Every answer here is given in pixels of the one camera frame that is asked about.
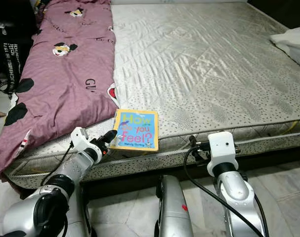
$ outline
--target white quilted mattress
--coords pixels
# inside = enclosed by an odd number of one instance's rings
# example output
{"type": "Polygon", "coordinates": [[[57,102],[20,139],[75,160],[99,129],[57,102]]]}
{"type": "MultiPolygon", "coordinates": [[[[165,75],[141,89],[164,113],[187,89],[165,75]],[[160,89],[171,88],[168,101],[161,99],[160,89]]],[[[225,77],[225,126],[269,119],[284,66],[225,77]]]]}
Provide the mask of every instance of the white quilted mattress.
{"type": "MultiPolygon", "coordinates": [[[[241,2],[114,5],[112,12],[120,106],[159,113],[161,155],[149,160],[182,151],[190,134],[206,140],[223,129],[258,145],[245,155],[300,146],[300,66],[269,41],[285,27],[241,2]]],[[[112,126],[110,119],[88,133],[98,137],[112,126]]],[[[42,177],[69,142],[64,136],[25,153],[8,176],[42,177]]],[[[112,152],[88,179],[178,165],[145,164],[133,158],[139,155],[112,152]]]]}

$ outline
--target black cable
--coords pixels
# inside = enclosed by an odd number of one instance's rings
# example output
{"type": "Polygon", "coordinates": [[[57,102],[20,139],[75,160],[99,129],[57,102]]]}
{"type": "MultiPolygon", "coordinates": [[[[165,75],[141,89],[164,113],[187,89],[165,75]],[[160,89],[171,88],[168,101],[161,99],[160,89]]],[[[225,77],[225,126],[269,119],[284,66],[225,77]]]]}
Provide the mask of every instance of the black cable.
{"type": "Polygon", "coordinates": [[[204,186],[202,186],[200,183],[198,183],[196,180],[194,180],[188,173],[187,170],[187,159],[189,154],[194,150],[194,149],[198,149],[197,147],[192,147],[191,149],[189,149],[184,157],[184,170],[185,173],[188,177],[188,179],[194,184],[196,185],[198,188],[200,188],[201,190],[203,190],[205,193],[207,193],[208,195],[210,195],[211,197],[213,197],[214,199],[216,199],[218,202],[220,202],[223,206],[225,206],[225,208],[229,209],[231,212],[233,212],[236,216],[238,216],[242,221],[244,221],[245,224],[247,224],[259,237],[264,237],[262,235],[262,233],[250,222],[248,221],[244,216],[242,216],[236,209],[234,209],[232,206],[230,206],[229,204],[227,204],[224,200],[222,200],[221,198],[219,198],[217,195],[215,195],[213,192],[209,191],[208,189],[206,189],[204,186]]]}
{"type": "Polygon", "coordinates": [[[44,185],[45,180],[54,172],[58,169],[58,167],[62,164],[62,162],[64,161],[66,155],[68,154],[68,152],[70,151],[70,149],[73,147],[73,143],[71,142],[69,148],[67,149],[67,151],[65,152],[64,156],[62,157],[62,159],[60,160],[59,164],[50,172],[48,173],[41,181],[40,186],[44,185]]]}
{"type": "Polygon", "coordinates": [[[68,223],[68,221],[67,221],[67,216],[65,215],[65,218],[64,218],[64,231],[63,231],[62,237],[65,237],[65,236],[66,236],[66,232],[67,232],[68,226],[69,226],[69,223],[68,223]]]}
{"type": "Polygon", "coordinates": [[[255,198],[255,201],[257,202],[257,205],[258,205],[258,208],[259,208],[259,211],[260,211],[260,214],[262,216],[262,220],[263,220],[263,225],[264,225],[264,232],[265,232],[265,237],[269,237],[269,233],[268,233],[268,226],[267,226],[267,221],[266,221],[266,217],[265,217],[265,213],[264,213],[264,210],[263,210],[263,207],[257,197],[256,194],[254,194],[254,198],[255,198]]]}

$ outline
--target book cover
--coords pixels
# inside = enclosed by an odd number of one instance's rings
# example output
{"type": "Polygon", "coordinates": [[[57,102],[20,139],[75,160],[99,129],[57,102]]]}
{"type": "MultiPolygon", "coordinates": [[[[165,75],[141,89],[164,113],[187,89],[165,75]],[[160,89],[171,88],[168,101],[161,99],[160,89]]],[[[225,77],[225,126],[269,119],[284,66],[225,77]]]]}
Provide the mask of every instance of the book cover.
{"type": "Polygon", "coordinates": [[[111,149],[157,151],[158,114],[156,111],[123,110],[116,112],[114,129],[116,138],[111,149]]]}

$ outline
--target white cloth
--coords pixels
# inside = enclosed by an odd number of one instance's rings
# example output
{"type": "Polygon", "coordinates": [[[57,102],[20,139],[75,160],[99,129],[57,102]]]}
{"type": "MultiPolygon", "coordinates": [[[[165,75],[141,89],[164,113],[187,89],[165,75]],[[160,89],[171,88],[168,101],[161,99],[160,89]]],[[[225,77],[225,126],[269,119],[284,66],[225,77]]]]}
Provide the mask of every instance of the white cloth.
{"type": "Polygon", "coordinates": [[[300,27],[270,36],[271,41],[300,64],[300,27]]]}

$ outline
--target white marble floor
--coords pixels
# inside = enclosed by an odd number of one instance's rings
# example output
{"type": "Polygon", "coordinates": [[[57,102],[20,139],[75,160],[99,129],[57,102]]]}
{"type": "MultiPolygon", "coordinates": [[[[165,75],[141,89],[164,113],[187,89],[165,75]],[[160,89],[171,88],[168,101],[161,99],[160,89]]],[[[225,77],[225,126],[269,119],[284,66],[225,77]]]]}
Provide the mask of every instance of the white marble floor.
{"type": "MultiPolygon", "coordinates": [[[[248,176],[266,213],[270,236],[300,237],[300,161],[250,171],[248,176]]],[[[214,191],[210,178],[199,181],[214,191]]],[[[222,207],[189,181],[181,185],[195,237],[224,237],[222,207]]],[[[5,210],[16,201],[18,195],[0,182],[0,224],[5,210]]],[[[158,207],[155,188],[89,203],[98,237],[152,237],[158,207]]]]}

